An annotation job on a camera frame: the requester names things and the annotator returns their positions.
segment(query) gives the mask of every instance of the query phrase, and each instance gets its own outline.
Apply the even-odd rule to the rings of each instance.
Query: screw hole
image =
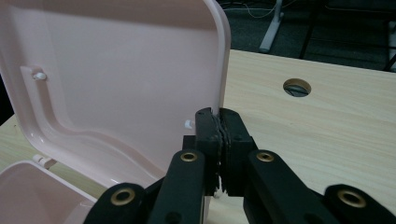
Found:
[[[181,154],[180,158],[183,161],[196,161],[198,159],[197,155],[192,152],[183,153],[183,154]]]
[[[341,202],[352,207],[363,208],[367,204],[363,197],[351,190],[341,189],[338,191],[337,196]]]
[[[130,188],[118,189],[111,195],[110,201],[116,205],[121,206],[130,203],[134,200],[134,190]]]
[[[273,161],[274,156],[267,152],[260,152],[257,154],[257,159],[259,159],[260,161]]]

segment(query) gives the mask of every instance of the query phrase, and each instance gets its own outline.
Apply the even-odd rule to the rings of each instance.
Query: floor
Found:
[[[219,0],[232,31],[232,49],[258,52],[273,18],[275,0],[235,2]],[[269,52],[271,55],[298,58],[309,23],[313,0],[284,0],[283,21]],[[321,14],[313,37],[359,41],[386,46],[388,27],[383,20]],[[389,60],[389,51],[340,43],[311,40],[305,60],[382,70]]]

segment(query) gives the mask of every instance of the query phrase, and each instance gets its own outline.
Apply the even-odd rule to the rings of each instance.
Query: lid hinge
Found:
[[[52,158],[43,157],[42,155],[39,154],[35,154],[33,156],[33,161],[39,164],[40,166],[46,168],[47,170],[56,163],[56,160],[53,160]]]

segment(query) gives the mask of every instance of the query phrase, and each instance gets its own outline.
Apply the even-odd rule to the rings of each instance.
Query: table surface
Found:
[[[292,97],[283,85],[311,86]],[[344,183],[396,214],[396,74],[232,50],[224,107],[238,112],[261,149],[280,155],[320,193]],[[15,117],[0,127],[0,170],[37,152]],[[50,170],[99,197],[104,187],[70,168]],[[248,223],[241,198],[212,199],[208,223]]]

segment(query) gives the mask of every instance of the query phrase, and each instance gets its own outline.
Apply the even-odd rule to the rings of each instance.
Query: open lid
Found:
[[[107,187],[164,176],[195,112],[222,104],[229,48],[215,0],[0,0],[22,131]]]

